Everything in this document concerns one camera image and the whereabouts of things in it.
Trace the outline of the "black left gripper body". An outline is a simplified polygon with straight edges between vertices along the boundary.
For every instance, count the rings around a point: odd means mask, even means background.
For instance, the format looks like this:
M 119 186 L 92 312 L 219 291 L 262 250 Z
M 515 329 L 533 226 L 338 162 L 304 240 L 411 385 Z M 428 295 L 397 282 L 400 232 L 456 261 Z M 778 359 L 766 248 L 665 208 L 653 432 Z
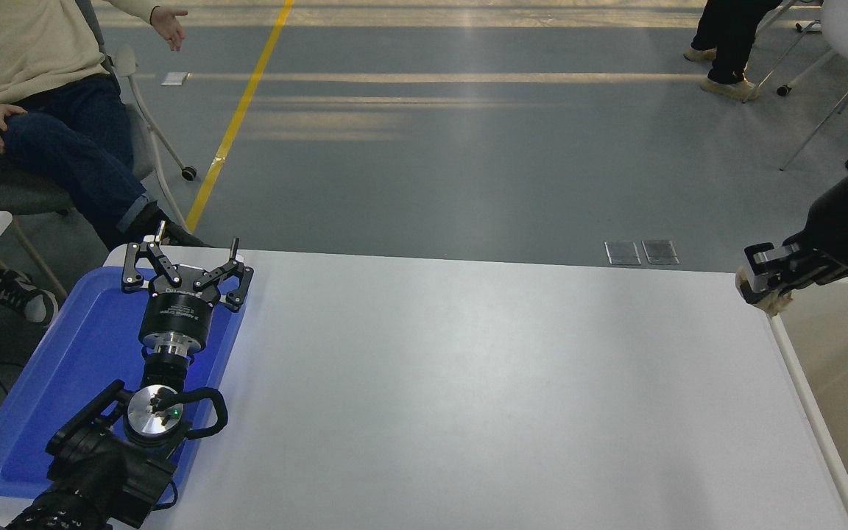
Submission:
M 172 286 L 165 275 L 150 282 L 150 298 L 139 329 L 139 339 L 150 342 L 152 336 L 169 333 L 188 336 L 195 342 L 207 342 L 213 321 L 214 303 L 219 292 L 215 286 L 204 291 L 194 289 L 203 269 L 179 265 L 177 276 L 181 285 Z

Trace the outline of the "person's left hand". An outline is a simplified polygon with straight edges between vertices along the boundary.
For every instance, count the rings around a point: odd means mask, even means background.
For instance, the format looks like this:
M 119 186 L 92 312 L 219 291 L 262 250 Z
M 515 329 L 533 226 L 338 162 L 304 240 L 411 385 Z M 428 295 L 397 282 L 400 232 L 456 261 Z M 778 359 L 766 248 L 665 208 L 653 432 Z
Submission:
M 167 43 L 169 50 L 178 52 L 181 50 L 186 31 L 181 24 L 182 17 L 188 16 L 185 9 L 175 7 L 155 6 L 150 14 L 150 24 L 156 34 Z

